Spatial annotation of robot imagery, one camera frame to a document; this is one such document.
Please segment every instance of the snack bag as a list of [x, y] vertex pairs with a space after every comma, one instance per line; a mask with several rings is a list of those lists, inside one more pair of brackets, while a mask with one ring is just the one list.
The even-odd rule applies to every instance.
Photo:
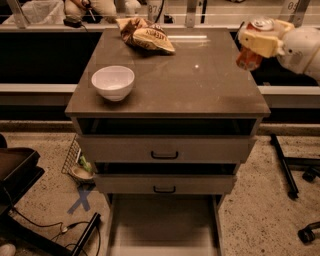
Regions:
[[147, 50], [163, 50], [174, 53], [175, 49], [166, 33], [156, 23], [143, 18], [116, 19], [123, 41]]

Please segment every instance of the bowl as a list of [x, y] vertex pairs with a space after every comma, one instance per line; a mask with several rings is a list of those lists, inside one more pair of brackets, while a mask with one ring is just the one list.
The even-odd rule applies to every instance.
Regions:
[[121, 101], [133, 88], [134, 73], [127, 67], [109, 66], [95, 72], [91, 82], [105, 99]]

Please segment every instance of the black handle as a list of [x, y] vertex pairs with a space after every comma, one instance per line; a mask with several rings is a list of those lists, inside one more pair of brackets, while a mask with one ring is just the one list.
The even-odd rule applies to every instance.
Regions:
[[165, 188], [157, 188], [156, 186], [153, 186], [153, 192], [158, 194], [173, 194], [176, 192], [176, 186], [173, 186], [172, 190], [167, 190]]
[[153, 159], [160, 159], [160, 160], [174, 160], [177, 159], [179, 156], [179, 152], [176, 151], [174, 155], [169, 155], [169, 154], [157, 154], [154, 151], [151, 151], [151, 157]]

